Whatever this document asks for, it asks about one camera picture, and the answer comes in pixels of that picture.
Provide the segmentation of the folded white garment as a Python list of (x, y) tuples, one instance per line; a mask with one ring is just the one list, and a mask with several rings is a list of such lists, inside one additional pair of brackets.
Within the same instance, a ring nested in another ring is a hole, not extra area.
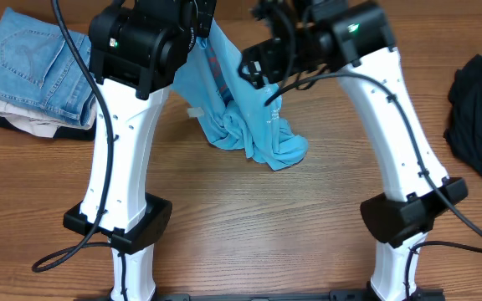
[(85, 108), (89, 109), (88, 116), (85, 118), (85, 124), (71, 125), (40, 111), (24, 109), (0, 100), (0, 117), (3, 117), (4, 121), (8, 121), (19, 130), (23, 130), (31, 135), (42, 138), (54, 138), (56, 131), (60, 129), (90, 130), (95, 122), (97, 111), (95, 98)]

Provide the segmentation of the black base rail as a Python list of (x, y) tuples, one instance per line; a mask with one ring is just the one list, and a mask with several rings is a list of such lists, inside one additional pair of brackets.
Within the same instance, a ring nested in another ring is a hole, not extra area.
[[(77, 298), (79, 301), (108, 301), (109, 296), (98, 298)], [(335, 289), (329, 293), (278, 293), (267, 295), (208, 295), (192, 296), (189, 294), (159, 294), (152, 300), (157, 301), (375, 301), (379, 300), (375, 293), (363, 289)], [(414, 293), (415, 301), (445, 301), (442, 289), (419, 289)]]

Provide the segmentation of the folded blue denim jeans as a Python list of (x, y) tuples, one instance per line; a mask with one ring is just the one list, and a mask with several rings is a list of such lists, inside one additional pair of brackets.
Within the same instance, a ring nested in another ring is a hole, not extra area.
[(59, 27), (11, 8), (0, 19), (0, 100), (81, 128), (95, 105)]

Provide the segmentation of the crumpled black garment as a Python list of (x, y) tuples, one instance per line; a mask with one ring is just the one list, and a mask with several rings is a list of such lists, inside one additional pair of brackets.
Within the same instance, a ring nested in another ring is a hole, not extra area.
[(482, 56), (475, 55), (454, 75), (452, 105), (444, 139), (454, 156), (482, 176)]

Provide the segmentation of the folded black garment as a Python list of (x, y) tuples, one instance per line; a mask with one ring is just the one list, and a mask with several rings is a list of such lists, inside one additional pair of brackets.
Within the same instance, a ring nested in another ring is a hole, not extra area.
[(22, 130), (14, 126), (6, 118), (0, 117), (0, 128), (6, 130), (12, 130), (16, 132), (29, 133), (31, 135), (48, 138), (48, 139), (68, 139), (68, 140), (82, 140), (93, 141), (95, 139), (95, 126), (96, 122), (88, 130), (75, 129), (63, 126), (51, 126), (51, 125), (36, 125), (29, 130)]

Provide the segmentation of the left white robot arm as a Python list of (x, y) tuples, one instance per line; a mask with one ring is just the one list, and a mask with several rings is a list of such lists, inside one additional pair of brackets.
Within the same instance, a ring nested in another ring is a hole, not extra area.
[(175, 73), (197, 38), (207, 37), (213, 1), (115, 1), (89, 26), (88, 76), (95, 93), (95, 144), (84, 199), (64, 214), (69, 230), (105, 236), (111, 300), (152, 300), (153, 249), (172, 204), (146, 192), (154, 131)]

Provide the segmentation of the light blue printed t-shirt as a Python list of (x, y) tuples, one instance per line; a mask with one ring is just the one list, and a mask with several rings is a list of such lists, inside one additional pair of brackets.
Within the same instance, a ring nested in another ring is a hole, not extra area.
[(278, 85), (255, 89), (238, 75), (240, 61), (238, 48), (213, 22), (209, 36), (197, 39), (176, 72), (171, 90), (190, 104), (188, 114), (217, 148), (243, 150), (248, 159), (274, 171), (301, 162), (309, 142), (279, 116), (282, 99), (264, 104)]

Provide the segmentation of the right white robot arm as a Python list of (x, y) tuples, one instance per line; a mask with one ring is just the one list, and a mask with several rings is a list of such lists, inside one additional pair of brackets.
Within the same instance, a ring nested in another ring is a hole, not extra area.
[(415, 282), (420, 247), (437, 217), (465, 199), (430, 147), (404, 82), (400, 53), (380, 5), (366, 1), (260, 1), (252, 10), (271, 38), (247, 48), (239, 76), (257, 89), (305, 90), (335, 78), (354, 104), (375, 151), (383, 191), (361, 204), (376, 239), (364, 289), (333, 290), (333, 300), (441, 300)]

